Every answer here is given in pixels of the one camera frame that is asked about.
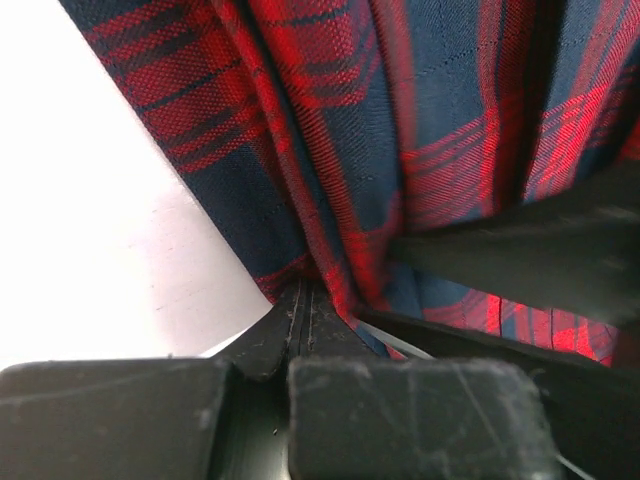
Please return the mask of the red black plaid skirt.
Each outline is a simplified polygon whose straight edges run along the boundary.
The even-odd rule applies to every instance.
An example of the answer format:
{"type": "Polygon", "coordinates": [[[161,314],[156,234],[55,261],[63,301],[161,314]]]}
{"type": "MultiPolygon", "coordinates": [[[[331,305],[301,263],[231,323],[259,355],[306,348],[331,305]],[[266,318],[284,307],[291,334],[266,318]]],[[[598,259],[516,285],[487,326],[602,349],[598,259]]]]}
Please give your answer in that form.
{"type": "Polygon", "coordinates": [[[142,123],[278,297],[358,301],[610,364],[614,328],[388,264],[639,157],[635,1],[67,1],[142,123]]]}

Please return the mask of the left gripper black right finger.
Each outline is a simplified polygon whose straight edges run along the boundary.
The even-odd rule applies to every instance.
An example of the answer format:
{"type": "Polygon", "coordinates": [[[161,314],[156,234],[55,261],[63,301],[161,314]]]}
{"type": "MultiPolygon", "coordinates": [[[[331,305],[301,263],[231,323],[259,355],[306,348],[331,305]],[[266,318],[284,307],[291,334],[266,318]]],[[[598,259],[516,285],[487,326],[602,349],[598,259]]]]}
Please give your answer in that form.
{"type": "Polygon", "coordinates": [[[288,369],[295,479],[560,479],[533,383],[487,360],[373,354],[308,286],[288,369]]]}

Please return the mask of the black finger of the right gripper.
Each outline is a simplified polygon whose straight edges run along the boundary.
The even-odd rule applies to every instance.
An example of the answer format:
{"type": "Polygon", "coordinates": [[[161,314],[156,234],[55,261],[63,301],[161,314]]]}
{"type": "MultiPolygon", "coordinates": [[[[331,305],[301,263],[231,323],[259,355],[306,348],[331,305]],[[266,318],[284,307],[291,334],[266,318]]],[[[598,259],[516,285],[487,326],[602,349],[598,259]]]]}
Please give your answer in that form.
{"type": "Polygon", "coordinates": [[[579,354],[364,307],[361,322],[437,359],[490,359],[523,370],[540,392],[556,445],[594,479],[639,477],[639,372],[612,369],[579,354]]]}
{"type": "Polygon", "coordinates": [[[392,257],[469,288],[609,325],[639,319],[639,165],[543,200],[399,237],[392,257]]]}

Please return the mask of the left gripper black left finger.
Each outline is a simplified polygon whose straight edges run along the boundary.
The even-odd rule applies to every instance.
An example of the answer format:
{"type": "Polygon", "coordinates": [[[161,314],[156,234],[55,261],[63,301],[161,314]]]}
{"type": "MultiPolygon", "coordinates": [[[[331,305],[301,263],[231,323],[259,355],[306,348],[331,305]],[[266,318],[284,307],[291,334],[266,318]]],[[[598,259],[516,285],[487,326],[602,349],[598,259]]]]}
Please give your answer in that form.
{"type": "Polygon", "coordinates": [[[33,362],[1,374],[5,479],[285,479],[303,288],[209,358],[33,362]]]}

